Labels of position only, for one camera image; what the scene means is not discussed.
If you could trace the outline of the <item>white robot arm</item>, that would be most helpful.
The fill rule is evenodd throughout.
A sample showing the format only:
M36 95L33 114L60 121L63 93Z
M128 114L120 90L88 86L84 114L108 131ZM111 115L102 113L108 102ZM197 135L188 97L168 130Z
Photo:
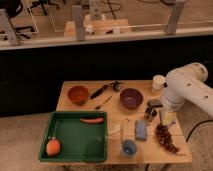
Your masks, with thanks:
M169 71L161 95L163 107L177 111L188 100L213 118L213 88L205 84L207 78L207 68L198 62Z

